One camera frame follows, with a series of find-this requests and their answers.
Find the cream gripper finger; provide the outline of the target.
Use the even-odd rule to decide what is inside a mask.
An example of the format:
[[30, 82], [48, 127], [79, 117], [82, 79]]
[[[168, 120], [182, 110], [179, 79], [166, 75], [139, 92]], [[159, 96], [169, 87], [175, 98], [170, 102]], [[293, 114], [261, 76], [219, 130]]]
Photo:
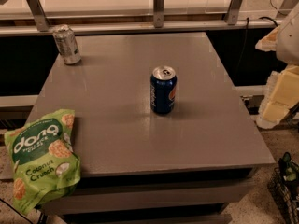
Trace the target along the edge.
[[278, 40], [279, 27], [273, 29], [268, 35], [260, 39], [255, 48], [261, 51], [276, 51], [277, 50], [277, 40]]
[[264, 91], [256, 124], [272, 129], [299, 103], [299, 66], [289, 64], [280, 73], [273, 71]]

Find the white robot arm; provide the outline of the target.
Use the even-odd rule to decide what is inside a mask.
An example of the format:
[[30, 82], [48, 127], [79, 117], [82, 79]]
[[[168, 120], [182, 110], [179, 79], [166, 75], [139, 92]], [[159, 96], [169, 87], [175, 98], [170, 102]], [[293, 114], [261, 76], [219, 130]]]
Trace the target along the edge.
[[285, 69], [273, 71], [267, 79], [256, 119], [260, 128], [272, 129], [299, 103], [299, 5], [278, 27], [259, 40], [255, 48], [274, 51], [277, 59], [287, 64]]

